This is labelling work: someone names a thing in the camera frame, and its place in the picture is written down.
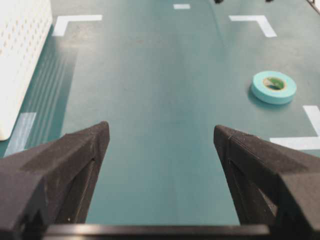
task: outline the blue tape roll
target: blue tape roll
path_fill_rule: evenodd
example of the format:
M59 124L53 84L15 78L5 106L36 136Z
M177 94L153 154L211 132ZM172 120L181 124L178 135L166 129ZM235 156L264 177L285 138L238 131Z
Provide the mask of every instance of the blue tape roll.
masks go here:
M253 94L268 104L281 105L292 101L297 85L289 76L277 71L262 71L253 76Z

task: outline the white tape line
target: white tape line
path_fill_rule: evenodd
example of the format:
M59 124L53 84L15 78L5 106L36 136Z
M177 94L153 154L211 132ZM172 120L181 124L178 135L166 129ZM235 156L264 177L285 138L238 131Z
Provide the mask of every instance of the white tape line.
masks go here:
M4 153L5 157L21 152L25 149L35 119L35 112L26 112L20 114L10 138L8 147Z
M303 106L305 113L318 136L320 136L320 111L317 106Z
M276 32L268 22L268 19L264 15L235 15L229 16L229 18L233 22L256 21L267 38L274 38L277 36Z
M278 144L295 150L316 150L320 149L320 137L277 137L270 138L274 144Z
M52 36L63 37L65 35L69 22L90 22L101 21L102 15L73 15L73 16L58 16Z
M317 106L303 106L303 108L318 136L273 137L270 138L270 142L295 150L320 149L320 110Z
M176 10L191 9L190 4L173 4L173 8Z

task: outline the black object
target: black object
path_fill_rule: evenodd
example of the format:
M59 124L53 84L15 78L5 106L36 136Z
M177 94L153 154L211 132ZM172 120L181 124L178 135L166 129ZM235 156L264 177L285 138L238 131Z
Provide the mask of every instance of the black object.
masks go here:
M214 144L241 222L239 226L46 225L35 221L23 231L22 238L320 239L320 158L225 126L215 127ZM35 203L44 205L40 197L25 205L34 208Z
M108 143L102 122L0 159L0 239L19 239L30 226L84 223Z
M224 0L214 0L216 4L222 3ZM273 0L265 0L267 3L272 2Z

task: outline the floor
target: floor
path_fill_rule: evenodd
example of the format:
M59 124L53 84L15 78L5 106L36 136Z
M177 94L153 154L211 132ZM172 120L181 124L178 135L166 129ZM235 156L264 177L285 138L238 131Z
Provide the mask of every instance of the floor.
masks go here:
M88 223L236 225L214 126L265 140L317 136L304 106L320 106L320 16L307 1L51 3L53 26L58 16L102 20L70 21L64 36L52 27L20 111L35 116L23 147L109 122ZM264 15L277 37L231 15ZM253 75L266 70L295 80L291 103L252 95ZM0 142L0 156L10 141Z

